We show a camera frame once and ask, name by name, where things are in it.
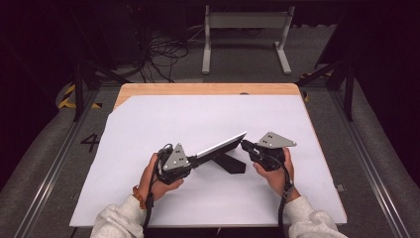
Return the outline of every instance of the sleeve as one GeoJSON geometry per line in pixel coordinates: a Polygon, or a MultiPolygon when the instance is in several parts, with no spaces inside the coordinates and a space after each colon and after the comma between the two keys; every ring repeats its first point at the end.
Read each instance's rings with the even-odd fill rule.
{"type": "Polygon", "coordinates": [[[139,237],[144,238],[143,227],[146,211],[139,201],[128,196],[120,206],[109,205],[96,217],[90,237],[139,237]]]}
{"type": "Polygon", "coordinates": [[[284,213],[291,220],[290,238],[347,237],[338,231],[327,212],[315,211],[305,196],[299,196],[286,203],[284,213]]]}

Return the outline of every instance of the bracelet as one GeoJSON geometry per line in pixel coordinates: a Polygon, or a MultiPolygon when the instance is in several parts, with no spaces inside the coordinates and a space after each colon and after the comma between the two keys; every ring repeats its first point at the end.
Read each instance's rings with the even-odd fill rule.
{"type": "Polygon", "coordinates": [[[133,197],[135,197],[140,202],[140,208],[146,209],[145,201],[143,200],[142,196],[139,193],[138,186],[133,186],[133,197]]]}

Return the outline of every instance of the person's left hand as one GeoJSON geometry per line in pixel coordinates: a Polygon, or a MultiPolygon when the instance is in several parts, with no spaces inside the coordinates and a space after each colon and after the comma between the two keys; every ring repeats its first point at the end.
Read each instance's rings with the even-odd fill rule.
{"type": "MultiPolygon", "coordinates": [[[[138,192],[142,196],[142,198],[146,201],[149,193],[149,183],[151,182],[151,177],[154,171],[155,162],[158,159],[158,154],[154,153],[149,161],[147,167],[143,171],[142,178],[140,179],[138,192]]],[[[178,179],[171,183],[170,185],[166,185],[163,182],[157,180],[155,181],[154,185],[152,186],[152,193],[154,194],[154,200],[158,200],[159,198],[163,197],[167,191],[174,190],[179,188],[183,183],[183,179],[178,179]]]]}

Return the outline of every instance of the dark wall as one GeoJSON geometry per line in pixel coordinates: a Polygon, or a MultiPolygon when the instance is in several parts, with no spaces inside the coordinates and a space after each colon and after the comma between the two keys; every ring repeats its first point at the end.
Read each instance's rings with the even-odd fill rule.
{"type": "Polygon", "coordinates": [[[72,65],[47,11],[35,2],[0,8],[0,188],[52,120],[72,65]]]}
{"type": "Polygon", "coordinates": [[[356,77],[405,169],[420,185],[420,5],[393,4],[356,77]]]}

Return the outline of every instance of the person's right hand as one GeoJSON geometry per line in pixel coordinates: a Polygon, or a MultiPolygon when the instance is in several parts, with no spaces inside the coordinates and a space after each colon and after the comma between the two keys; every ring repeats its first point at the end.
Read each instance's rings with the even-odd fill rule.
{"type": "MultiPolygon", "coordinates": [[[[289,172],[289,175],[291,177],[292,180],[294,180],[294,167],[293,167],[293,163],[291,161],[291,156],[290,156],[290,151],[288,148],[284,147],[283,148],[283,152],[284,152],[284,165],[287,168],[287,171],[289,172]]],[[[280,168],[276,171],[271,171],[271,172],[267,172],[260,164],[258,163],[254,163],[254,168],[256,168],[257,173],[264,177],[269,186],[279,195],[279,196],[283,196],[284,193],[284,185],[285,185],[285,175],[284,175],[284,170],[283,168],[280,168]]],[[[293,192],[291,193],[291,195],[289,196],[287,201],[291,201],[294,198],[299,197],[300,194],[297,191],[296,187],[293,189],[293,192]]]]}

